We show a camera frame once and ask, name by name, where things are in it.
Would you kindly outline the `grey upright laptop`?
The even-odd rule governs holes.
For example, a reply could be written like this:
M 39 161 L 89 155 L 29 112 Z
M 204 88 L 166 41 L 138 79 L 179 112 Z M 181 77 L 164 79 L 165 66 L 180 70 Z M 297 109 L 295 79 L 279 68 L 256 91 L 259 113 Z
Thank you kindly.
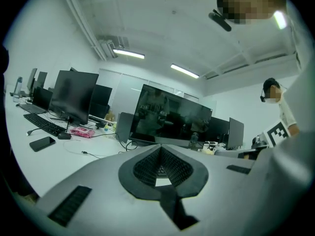
M 134 114 L 121 112 L 118 116 L 116 126 L 116 139 L 120 142 L 127 143 L 132 127 Z

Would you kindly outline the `pink snack packet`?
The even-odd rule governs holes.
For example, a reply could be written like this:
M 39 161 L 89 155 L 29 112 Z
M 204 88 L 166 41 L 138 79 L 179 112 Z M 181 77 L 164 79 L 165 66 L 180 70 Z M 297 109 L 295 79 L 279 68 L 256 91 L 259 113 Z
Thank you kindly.
M 79 127 L 70 129 L 69 133 L 74 136 L 79 136 L 83 138 L 91 138 L 95 134 L 95 131 L 79 126 Z

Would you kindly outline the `white ceiling pipes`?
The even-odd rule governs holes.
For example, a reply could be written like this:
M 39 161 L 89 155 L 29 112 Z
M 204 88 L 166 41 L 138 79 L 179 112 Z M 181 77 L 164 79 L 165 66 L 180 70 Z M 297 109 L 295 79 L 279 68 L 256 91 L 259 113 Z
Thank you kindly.
M 79 25 L 82 33 L 86 37 L 87 41 L 89 42 L 90 46 L 96 54 L 99 56 L 99 58 L 102 61 L 107 61 L 107 57 L 105 52 L 103 51 L 101 45 L 97 41 L 90 25 L 87 22 L 87 19 L 80 7 L 80 4 L 78 0 L 66 0 L 68 7 L 71 10 L 71 13 L 73 14 L 77 24 Z

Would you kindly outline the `black open laptop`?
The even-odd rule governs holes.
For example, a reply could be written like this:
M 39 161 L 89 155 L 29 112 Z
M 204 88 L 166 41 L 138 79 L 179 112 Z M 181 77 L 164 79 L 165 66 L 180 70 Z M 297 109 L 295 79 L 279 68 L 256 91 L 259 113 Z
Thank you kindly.
M 53 92 L 44 88 L 37 87 L 34 90 L 31 104 L 17 104 L 31 114 L 43 114 L 48 112 Z

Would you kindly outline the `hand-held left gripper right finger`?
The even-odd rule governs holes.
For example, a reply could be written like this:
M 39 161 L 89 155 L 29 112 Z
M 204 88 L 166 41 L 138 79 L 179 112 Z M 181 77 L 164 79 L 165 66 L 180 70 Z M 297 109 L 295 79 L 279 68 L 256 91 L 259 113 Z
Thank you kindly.
M 194 168 L 200 165 L 208 171 L 208 179 L 190 177 L 184 181 L 191 191 L 201 181 L 204 186 L 196 196 L 182 198 L 188 220 L 197 223 L 183 230 L 163 224 L 162 236 L 267 236 L 263 217 L 264 184 L 267 176 L 267 151 L 256 161 L 226 156 L 207 155 L 173 145 L 161 150 L 174 155 Z

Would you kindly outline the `ceiling tube light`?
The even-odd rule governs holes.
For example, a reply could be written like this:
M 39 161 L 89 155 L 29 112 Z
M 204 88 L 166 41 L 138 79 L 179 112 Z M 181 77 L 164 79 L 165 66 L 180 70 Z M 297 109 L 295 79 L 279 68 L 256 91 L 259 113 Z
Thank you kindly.
M 286 22 L 285 16 L 281 11 L 275 11 L 273 16 L 276 20 L 276 23 L 277 23 L 279 29 L 282 30 L 282 29 L 285 29 L 287 27 L 287 22 Z
M 180 66 L 177 66 L 175 64 L 171 64 L 171 68 L 174 69 L 174 70 L 177 70 L 179 72 L 182 72 L 182 73 L 184 73 L 184 74 L 186 74 L 186 75 L 188 75 L 190 77 L 193 77 L 195 79 L 199 78 L 199 75 L 197 75 L 197 74 L 195 74 L 193 72 L 190 72 L 190 71 L 188 71 L 188 70 L 186 70 L 186 69 L 184 69 L 184 68 L 182 68 Z
M 139 54 L 139 53 L 126 51 L 126 50 L 121 50 L 121 49 L 113 49 L 113 52 L 115 54 L 130 56 L 130 57 L 139 58 L 139 59 L 144 59 L 145 58 L 144 54 Z

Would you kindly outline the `ceiling air conditioner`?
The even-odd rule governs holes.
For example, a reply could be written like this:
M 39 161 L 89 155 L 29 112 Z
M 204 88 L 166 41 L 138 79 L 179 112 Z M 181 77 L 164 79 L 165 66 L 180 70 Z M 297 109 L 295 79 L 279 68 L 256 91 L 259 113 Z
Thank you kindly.
M 98 40 L 98 42 L 108 59 L 114 59 L 118 57 L 118 55 L 114 53 L 113 51 L 114 49 L 128 50 L 130 48 L 128 38 L 124 36 L 115 35 L 102 36 Z

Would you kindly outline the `black smartphone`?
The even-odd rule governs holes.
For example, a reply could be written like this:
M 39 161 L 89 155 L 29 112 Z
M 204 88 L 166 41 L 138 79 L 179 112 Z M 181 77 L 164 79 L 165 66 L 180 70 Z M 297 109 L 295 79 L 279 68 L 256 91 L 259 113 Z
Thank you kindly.
M 47 136 L 39 140 L 30 142 L 29 146 L 34 152 L 39 152 L 51 145 L 54 145 L 55 143 L 56 141 L 52 137 Z

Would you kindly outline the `curved black monitor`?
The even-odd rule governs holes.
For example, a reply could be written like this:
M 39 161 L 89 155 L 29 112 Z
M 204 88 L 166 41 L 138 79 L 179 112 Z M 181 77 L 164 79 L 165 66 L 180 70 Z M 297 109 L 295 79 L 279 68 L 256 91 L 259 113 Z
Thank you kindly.
M 213 110 L 149 85 L 143 85 L 129 139 L 143 146 L 173 144 L 200 148 L 207 140 Z

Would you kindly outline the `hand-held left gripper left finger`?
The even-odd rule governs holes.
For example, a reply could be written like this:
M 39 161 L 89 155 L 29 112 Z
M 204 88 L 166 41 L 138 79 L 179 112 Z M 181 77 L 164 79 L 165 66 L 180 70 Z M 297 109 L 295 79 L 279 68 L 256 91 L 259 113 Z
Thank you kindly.
M 189 150 L 174 145 L 151 145 L 95 160 L 52 187 L 36 207 L 70 236 L 170 236 L 179 228 L 159 199 L 140 198 L 159 194 L 134 176 L 137 163 L 147 171 L 150 160 L 159 163 L 166 149 L 174 158 L 186 159 Z

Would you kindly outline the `black monitor with grey back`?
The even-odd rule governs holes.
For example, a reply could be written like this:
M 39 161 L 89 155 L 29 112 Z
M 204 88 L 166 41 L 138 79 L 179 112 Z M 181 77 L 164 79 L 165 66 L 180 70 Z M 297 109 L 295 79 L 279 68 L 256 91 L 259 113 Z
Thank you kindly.
M 237 149 L 243 145 L 244 124 L 233 118 L 229 118 L 229 133 L 227 140 L 227 149 Z

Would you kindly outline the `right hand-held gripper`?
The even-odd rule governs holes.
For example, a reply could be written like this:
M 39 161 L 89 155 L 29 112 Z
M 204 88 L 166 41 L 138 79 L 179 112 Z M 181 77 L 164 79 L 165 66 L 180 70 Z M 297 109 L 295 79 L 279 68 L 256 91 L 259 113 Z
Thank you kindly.
M 216 150 L 214 155 L 217 156 L 244 156 L 249 153 L 256 153 L 257 150 L 273 148 L 285 139 L 290 137 L 290 133 L 283 121 L 278 121 L 264 130 L 261 134 L 253 139 L 251 149 L 238 150 Z

